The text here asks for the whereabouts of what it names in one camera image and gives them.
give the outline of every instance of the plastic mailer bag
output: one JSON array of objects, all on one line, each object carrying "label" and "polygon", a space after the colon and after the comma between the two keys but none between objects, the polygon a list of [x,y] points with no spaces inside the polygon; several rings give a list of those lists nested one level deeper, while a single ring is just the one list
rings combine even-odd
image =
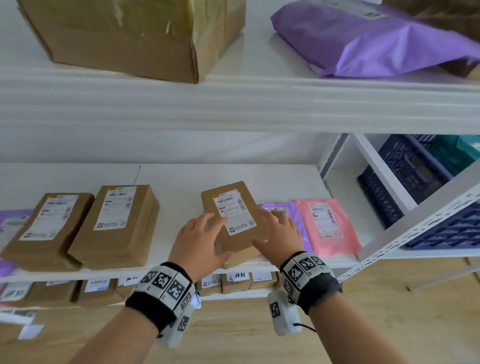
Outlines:
[{"label": "plastic mailer bag", "polygon": [[271,20],[319,77],[387,77],[452,60],[480,60],[479,43],[385,5],[301,0]]}]

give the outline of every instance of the white wall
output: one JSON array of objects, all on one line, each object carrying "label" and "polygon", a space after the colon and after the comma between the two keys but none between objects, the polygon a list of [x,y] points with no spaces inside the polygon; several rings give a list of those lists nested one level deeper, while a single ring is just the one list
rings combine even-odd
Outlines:
[{"label": "white wall", "polygon": [[0,127],[0,162],[318,164],[327,134]]}]

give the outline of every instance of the wrist strap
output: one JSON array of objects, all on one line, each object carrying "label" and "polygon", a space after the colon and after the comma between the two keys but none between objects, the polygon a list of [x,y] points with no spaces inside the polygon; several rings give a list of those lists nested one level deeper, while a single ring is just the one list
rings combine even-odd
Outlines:
[{"label": "wrist strap", "polygon": [[342,292],[331,269],[313,253],[295,253],[282,264],[280,272],[283,288],[307,315],[312,306]]},{"label": "wrist strap", "polygon": [[145,315],[160,333],[180,317],[194,294],[195,287],[185,270],[165,262],[150,269],[136,285],[125,307]]}]

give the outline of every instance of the left hand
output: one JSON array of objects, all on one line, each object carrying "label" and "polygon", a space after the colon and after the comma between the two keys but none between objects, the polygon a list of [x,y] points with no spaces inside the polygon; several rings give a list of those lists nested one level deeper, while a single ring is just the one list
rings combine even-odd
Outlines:
[{"label": "left hand", "polygon": [[233,252],[215,255],[215,238],[228,218],[214,221],[209,229],[205,230],[207,222],[213,216],[211,213],[203,214],[187,222],[180,229],[168,256],[168,261],[185,269],[194,283],[212,274],[233,255]]}]

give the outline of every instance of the forearm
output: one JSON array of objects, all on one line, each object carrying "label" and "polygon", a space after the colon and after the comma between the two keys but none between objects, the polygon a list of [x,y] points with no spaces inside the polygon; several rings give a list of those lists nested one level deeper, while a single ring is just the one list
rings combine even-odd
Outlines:
[{"label": "forearm", "polygon": [[158,335],[143,314],[125,307],[70,360],[70,364],[137,364]]},{"label": "forearm", "polygon": [[312,307],[309,316],[333,364],[407,364],[340,293]]}]

